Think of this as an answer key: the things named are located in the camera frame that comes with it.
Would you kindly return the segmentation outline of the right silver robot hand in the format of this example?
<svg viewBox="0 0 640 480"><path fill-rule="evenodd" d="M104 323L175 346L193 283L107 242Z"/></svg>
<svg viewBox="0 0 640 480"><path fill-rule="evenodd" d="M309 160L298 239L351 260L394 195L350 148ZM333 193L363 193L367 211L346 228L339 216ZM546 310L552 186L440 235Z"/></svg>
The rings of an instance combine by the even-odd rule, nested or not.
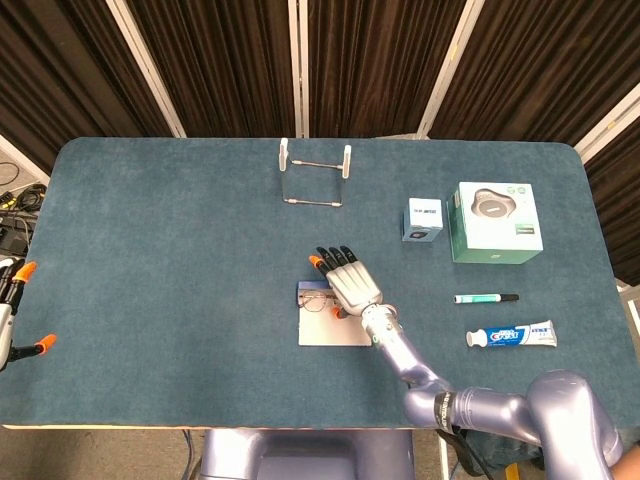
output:
<svg viewBox="0 0 640 480"><path fill-rule="evenodd" d="M379 286L348 246L317 247L316 254L308 260L325 277L341 308L349 315L359 317L371 305L383 303Z"/></svg>

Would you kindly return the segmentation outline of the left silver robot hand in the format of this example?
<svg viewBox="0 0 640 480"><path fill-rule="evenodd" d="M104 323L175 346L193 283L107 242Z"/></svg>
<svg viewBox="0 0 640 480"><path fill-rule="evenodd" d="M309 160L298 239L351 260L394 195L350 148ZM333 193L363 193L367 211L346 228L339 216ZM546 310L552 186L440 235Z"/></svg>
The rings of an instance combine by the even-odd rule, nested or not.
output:
<svg viewBox="0 0 640 480"><path fill-rule="evenodd" d="M33 345L15 346L13 330L24 287L37 269L36 262L6 259L1 262L1 370L8 364L48 353L57 341L49 334Z"/></svg>

